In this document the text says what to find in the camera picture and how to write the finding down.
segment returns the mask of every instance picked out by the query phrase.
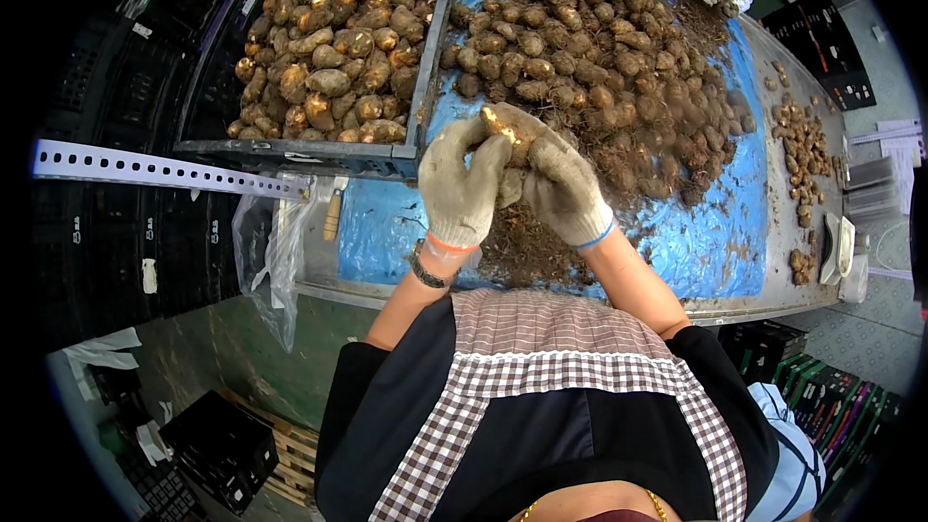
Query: white cable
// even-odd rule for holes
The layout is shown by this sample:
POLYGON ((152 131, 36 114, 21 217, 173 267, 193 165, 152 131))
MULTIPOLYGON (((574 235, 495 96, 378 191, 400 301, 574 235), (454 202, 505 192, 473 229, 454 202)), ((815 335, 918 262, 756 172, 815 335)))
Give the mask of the white cable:
POLYGON ((880 264, 882 264, 882 265, 883 265, 883 268, 887 269, 888 271, 893 271, 894 273, 911 273, 911 271, 902 271, 902 270, 899 270, 899 269, 894 269, 893 267, 887 265, 886 262, 881 261, 881 260, 880 260, 880 246, 883 244, 883 238, 886 238, 886 235, 887 235, 889 232, 892 232, 893 230, 895 230, 895 229, 898 228, 899 226, 902 226, 903 224, 908 224, 908 222, 906 222, 906 221, 901 221, 901 222, 899 222, 898 224, 896 224, 895 226, 890 226, 889 228, 887 228, 886 231, 883 232, 883 235, 880 236, 880 241, 876 243, 876 250, 873 251, 873 257, 876 259, 876 261, 879 262, 880 264))

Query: blue rubber band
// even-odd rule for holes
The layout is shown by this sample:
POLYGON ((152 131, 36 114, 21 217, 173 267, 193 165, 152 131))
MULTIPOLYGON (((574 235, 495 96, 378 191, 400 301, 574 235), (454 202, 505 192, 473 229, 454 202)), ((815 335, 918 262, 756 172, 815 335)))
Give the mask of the blue rubber band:
POLYGON ((603 232, 602 235, 601 235, 600 237, 598 237, 596 240, 591 240, 591 241, 587 242, 586 244, 582 244, 582 245, 580 245, 580 246, 573 246, 573 245, 571 245, 571 248, 573 248, 573 249, 575 249, 575 250, 580 250, 581 248, 589 248, 589 247, 592 247, 592 246, 595 245, 597 242, 599 242, 600 240, 602 240, 603 238, 605 238, 605 237, 606 237, 606 234, 608 234, 609 232, 612 232, 612 227, 613 227, 614 225, 615 225, 615 218, 613 218, 612 221, 609 222, 609 228, 606 229, 606 232, 603 232))

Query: blue tarp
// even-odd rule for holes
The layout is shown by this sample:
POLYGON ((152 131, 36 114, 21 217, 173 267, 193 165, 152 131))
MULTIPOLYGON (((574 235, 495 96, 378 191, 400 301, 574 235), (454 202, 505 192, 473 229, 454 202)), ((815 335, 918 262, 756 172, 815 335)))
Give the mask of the blue tarp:
MULTIPOLYGON (((482 0, 457 0, 475 6, 482 0)), ((767 253, 767 145, 763 111, 747 40, 735 23, 723 65, 728 88, 739 88, 748 99, 757 132, 739 138, 734 161, 705 194, 705 202, 684 208, 676 198, 648 201, 635 213, 616 215, 626 230, 646 229, 638 250, 650 251, 656 273, 678 297, 752 296, 764 283, 767 253)), ((435 106, 427 140, 448 122, 477 113, 482 100, 463 101, 451 88, 455 71, 443 71, 443 94, 435 106)), ((428 220, 419 192, 402 183, 351 180, 344 192, 339 246, 339 278, 395 284, 406 274, 406 259, 416 239, 425 235, 428 220)), ((464 288, 489 284, 475 273, 458 278, 464 288)), ((555 287, 586 296, 604 297, 595 284, 555 287)))

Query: paper sheet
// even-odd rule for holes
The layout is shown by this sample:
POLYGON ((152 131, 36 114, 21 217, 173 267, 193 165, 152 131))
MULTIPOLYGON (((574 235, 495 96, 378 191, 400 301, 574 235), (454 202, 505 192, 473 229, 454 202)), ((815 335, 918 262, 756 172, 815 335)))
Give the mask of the paper sheet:
POLYGON ((896 185, 899 189, 899 207, 907 216, 912 203, 912 183, 915 180, 913 169, 922 166, 922 160, 925 157, 922 136, 913 135, 880 140, 880 150, 883 152, 883 157, 893 158, 896 185))

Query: brown checkered fabric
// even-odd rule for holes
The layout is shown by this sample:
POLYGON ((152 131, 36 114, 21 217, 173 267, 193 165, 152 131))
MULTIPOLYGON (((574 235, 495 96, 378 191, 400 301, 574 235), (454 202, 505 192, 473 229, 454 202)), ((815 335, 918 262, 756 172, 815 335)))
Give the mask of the brown checkered fabric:
POLYGON ((427 520, 490 400, 568 388, 673 395, 690 424, 723 522, 745 514, 738 447, 690 368, 640 320, 547 291, 452 296, 458 342, 441 398, 393 474, 371 520, 427 520))

